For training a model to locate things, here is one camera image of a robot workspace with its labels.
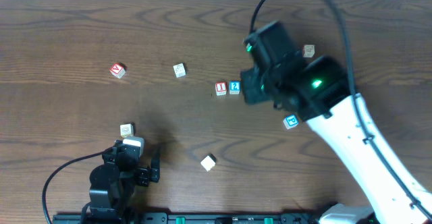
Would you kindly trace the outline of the blue number 2 block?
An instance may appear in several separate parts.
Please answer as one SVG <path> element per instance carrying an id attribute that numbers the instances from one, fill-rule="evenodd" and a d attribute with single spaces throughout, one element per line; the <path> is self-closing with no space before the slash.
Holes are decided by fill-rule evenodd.
<path id="1" fill-rule="evenodd" d="M 230 94 L 239 94 L 240 93 L 240 82 L 239 81 L 231 81 L 229 83 L 229 93 Z"/>

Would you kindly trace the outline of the red letter I block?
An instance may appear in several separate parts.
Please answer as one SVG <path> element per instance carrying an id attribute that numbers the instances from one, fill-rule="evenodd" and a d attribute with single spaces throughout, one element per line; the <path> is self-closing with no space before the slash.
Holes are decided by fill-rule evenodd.
<path id="1" fill-rule="evenodd" d="M 227 94 L 227 84 L 226 82 L 217 82 L 215 84 L 215 93 L 217 96 L 223 96 Z"/>

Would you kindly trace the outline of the red letter A block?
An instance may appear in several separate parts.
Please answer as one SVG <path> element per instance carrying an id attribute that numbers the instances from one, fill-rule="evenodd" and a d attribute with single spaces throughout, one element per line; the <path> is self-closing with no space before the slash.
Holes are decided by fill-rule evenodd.
<path id="1" fill-rule="evenodd" d="M 113 76 L 119 79 L 121 79 L 126 74 L 124 66 L 120 65 L 119 63 L 114 63 L 109 71 Z"/>

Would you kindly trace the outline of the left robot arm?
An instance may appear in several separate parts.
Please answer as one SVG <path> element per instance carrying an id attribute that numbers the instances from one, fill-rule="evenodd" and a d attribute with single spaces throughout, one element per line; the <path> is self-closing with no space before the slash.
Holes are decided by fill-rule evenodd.
<path id="1" fill-rule="evenodd" d="M 140 217 L 129 206 L 135 187 L 147 187 L 160 180 L 157 149 L 148 167 L 140 166 L 143 144 L 116 140 L 102 154 L 104 163 L 90 173 L 90 202 L 81 211 L 80 223 L 139 223 Z"/>

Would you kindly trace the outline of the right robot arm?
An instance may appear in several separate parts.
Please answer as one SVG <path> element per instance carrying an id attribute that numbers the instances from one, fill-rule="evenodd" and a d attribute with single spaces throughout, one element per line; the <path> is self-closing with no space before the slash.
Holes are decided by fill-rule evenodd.
<path id="1" fill-rule="evenodd" d="M 307 63 L 283 25 L 273 22 L 245 39 L 254 66 L 241 72 L 245 102 L 273 101 L 296 113 L 336 153 L 368 198 L 379 223 L 428 223 L 431 193 L 415 180 L 373 122 L 365 100 L 349 91 L 334 58 Z"/>

